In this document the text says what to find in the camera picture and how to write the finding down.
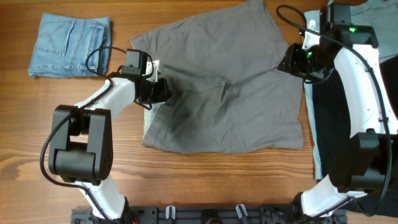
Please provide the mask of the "grey shorts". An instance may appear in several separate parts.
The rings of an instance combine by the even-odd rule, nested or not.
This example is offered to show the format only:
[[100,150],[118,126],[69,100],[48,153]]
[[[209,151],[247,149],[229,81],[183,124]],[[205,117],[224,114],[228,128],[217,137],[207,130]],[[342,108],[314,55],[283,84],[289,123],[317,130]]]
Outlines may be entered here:
[[278,70],[287,43],[263,1],[192,16],[135,36],[172,96],[143,145],[182,152],[303,148],[299,78]]

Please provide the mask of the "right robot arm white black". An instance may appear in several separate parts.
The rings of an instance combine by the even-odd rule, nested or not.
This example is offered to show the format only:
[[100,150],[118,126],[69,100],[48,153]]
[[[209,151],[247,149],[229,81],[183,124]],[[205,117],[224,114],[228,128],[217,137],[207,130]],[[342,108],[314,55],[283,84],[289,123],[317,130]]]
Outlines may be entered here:
[[331,158],[329,173],[292,204],[292,221],[317,222],[369,194],[383,202],[397,182],[397,118],[379,68],[376,33],[351,22],[348,4],[331,3],[318,22],[305,21],[298,29],[304,41],[287,49],[278,69],[315,84],[334,68],[350,116],[350,139]]

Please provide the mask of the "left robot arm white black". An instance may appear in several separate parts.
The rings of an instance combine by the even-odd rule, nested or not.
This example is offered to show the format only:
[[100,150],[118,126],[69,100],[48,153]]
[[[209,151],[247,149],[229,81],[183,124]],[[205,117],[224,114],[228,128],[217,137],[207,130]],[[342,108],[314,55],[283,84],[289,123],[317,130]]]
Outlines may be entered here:
[[113,164],[112,122],[135,103],[150,111],[171,97],[159,60],[141,50],[125,50],[126,60],[105,76],[104,85],[73,106],[59,105],[52,131],[40,153],[40,170],[51,183],[78,189],[91,205],[93,223],[138,223],[110,171]]

